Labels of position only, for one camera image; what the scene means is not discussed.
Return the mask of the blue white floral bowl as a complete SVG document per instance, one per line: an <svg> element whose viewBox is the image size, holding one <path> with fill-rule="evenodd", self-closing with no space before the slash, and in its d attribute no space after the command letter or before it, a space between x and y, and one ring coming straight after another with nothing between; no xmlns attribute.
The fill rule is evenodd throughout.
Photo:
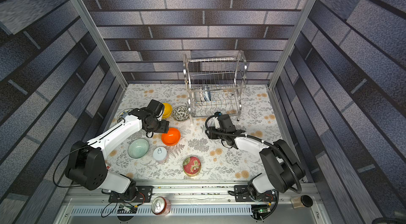
<svg viewBox="0 0 406 224"><path fill-rule="evenodd" d="M211 101L211 93L207 90L207 88L204 88L203 96L205 101Z"/></svg>

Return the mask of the white brown dotted bowl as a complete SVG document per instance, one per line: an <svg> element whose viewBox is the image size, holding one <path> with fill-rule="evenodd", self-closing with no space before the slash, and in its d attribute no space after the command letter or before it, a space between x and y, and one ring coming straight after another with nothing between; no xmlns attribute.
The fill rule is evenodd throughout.
<svg viewBox="0 0 406 224"><path fill-rule="evenodd" d="M205 101L205 97L204 97L204 93L203 93L203 92L199 92L199 96L200 96L200 101L201 101L201 102Z"/></svg>

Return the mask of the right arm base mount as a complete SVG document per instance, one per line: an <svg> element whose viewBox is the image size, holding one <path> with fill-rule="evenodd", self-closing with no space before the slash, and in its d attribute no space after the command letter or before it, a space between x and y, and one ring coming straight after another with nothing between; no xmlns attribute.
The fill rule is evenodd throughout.
<svg viewBox="0 0 406 224"><path fill-rule="evenodd" d="M233 191L229 191L229 194L235 198L236 202L274 203L279 199L277 191L269 190L258 194L248 185L234 186Z"/></svg>

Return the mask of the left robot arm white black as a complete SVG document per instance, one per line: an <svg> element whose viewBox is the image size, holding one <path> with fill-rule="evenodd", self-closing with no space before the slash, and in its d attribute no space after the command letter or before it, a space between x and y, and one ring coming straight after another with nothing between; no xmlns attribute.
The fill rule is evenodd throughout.
<svg viewBox="0 0 406 224"><path fill-rule="evenodd" d="M163 119L165 106L151 100L147 107L131 110L117 125L88 140L78 141L69 154L65 176L88 190L104 189L125 193L131 180L110 172L105 159L131 135L144 130L147 137L155 133L167 133L169 122Z"/></svg>

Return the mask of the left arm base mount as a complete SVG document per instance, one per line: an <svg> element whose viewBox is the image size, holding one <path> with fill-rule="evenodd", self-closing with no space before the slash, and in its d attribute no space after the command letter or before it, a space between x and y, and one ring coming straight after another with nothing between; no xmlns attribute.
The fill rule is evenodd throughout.
<svg viewBox="0 0 406 224"><path fill-rule="evenodd" d="M153 186L132 186L124 193L111 192L109 203L141 204L151 201Z"/></svg>

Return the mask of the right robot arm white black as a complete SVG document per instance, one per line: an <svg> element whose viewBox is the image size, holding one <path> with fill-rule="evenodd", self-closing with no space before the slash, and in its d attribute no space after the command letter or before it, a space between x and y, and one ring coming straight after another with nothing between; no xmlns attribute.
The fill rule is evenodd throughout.
<svg viewBox="0 0 406 224"><path fill-rule="evenodd" d="M206 135L219 139L222 144L242 150L261 159L265 172L255 176L248 183L248 193L252 198L267 191L285 193L291 190L301 193L300 180L306 172L289 145L282 139L273 143L238 130L228 114L216 112L205 121Z"/></svg>

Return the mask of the yellow plastic bowl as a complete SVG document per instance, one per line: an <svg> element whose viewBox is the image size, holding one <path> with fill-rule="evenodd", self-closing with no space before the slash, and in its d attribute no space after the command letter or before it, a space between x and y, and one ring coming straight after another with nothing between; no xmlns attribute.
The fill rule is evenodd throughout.
<svg viewBox="0 0 406 224"><path fill-rule="evenodd" d="M163 105L164 105L164 112L163 112L162 118L166 119L166 118L169 118L171 116L173 108L168 103L164 103Z"/></svg>

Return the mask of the orange plastic bowl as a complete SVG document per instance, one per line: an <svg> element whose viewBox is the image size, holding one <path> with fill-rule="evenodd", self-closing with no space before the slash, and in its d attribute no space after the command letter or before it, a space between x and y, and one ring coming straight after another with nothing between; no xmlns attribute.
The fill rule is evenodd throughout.
<svg viewBox="0 0 406 224"><path fill-rule="evenodd" d="M161 141L166 146L175 146L181 139L180 131L176 128L169 128L168 133L161 136Z"/></svg>

